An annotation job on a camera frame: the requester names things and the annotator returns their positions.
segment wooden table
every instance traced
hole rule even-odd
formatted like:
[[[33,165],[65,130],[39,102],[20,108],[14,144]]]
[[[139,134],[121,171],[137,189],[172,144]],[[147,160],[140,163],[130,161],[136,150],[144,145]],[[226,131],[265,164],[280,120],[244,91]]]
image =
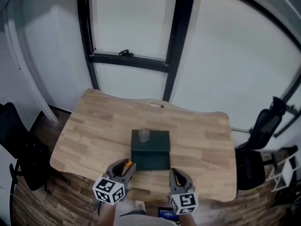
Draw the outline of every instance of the wooden table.
[[[88,89],[70,115],[50,164],[92,180],[120,159],[131,158],[133,129],[168,130],[171,167],[188,173],[199,198],[236,197],[236,161],[227,114],[196,113],[158,100],[131,100]],[[139,171],[128,197],[166,199],[169,171]]]

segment wooden floor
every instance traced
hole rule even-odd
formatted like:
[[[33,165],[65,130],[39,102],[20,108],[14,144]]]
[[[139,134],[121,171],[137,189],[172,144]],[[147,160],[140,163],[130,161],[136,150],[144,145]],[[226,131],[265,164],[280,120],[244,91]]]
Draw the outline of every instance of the wooden floor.
[[[56,126],[44,116],[39,121],[34,134],[38,135],[43,143],[49,146],[50,151],[68,120],[67,113],[54,110],[60,125]],[[15,186],[14,195],[19,199],[13,199],[13,220],[18,226],[93,226],[97,220],[97,202],[92,192],[94,181],[73,175],[63,174],[70,181],[66,185],[57,178],[51,178],[48,188],[51,195],[47,195],[43,188],[34,192],[30,191],[24,179],[19,177],[19,183]],[[285,214],[287,206],[270,208],[274,194],[270,191],[272,182],[266,182],[262,186],[239,192],[235,200],[231,202],[214,202],[200,200],[197,212],[193,214],[197,225],[200,226],[269,226],[281,225],[279,219]],[[146,204],[147,214],[157,216],[158,206],[168,207],[162,202]],[[125,199],[117,205],[116,216],[134,210],[134,202]]]

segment window latch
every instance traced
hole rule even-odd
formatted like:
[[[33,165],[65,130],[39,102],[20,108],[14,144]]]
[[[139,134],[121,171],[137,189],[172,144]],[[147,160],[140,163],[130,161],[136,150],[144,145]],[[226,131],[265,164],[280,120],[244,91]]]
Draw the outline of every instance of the window latch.
[[[119,55],[122,55],[122,56],[125,56],[125,57],[132,57],[132,56],[134,56],[134,54],[133,54],[133,53],[130,53],[130,52],[128,51],[128,49],[125,49],[125,50],[119,52],[118,54],[119,54]]]

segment black window frame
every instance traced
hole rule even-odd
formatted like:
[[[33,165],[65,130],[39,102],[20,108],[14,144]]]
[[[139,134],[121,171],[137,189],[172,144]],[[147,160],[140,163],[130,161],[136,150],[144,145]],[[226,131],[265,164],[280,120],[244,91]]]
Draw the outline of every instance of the black window frame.
[[[89,0],[78,0],[79,26],[93,88],[99,89],[93,63],[130,66],[167,73],[163,100],[169,101],[178,71],[194,0],[176,0],[165,61],[126,55],[94,53]]]

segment black office chair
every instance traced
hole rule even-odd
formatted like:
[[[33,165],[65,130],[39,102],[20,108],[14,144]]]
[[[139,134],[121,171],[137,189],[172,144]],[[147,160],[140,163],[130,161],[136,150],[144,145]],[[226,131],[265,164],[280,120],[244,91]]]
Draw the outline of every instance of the black office chair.
[[[272,159],[263,161],[260,152],[252,151],[264,148],[273,136],[285,114],[286,104],[273,97],[270,109],[264,109],[257,117],[249,140],[241,144],[235,152],[237,165],[237,186],[239,190],[249,190],[265,182],[264,166],[274,164],[278,169],[277,160],[272,153]]]
[[[47,194],[47,181],[51,175],[61,178],[70,185],[70,181],[50,166],[49,148],[38,137],[31,135],[21,122],[12,103],[0,105],[0,144],[16,159],[21,171],[9,166],[13,183],[17,184],[17,176],[24,176],[34,191],[44,185]]]

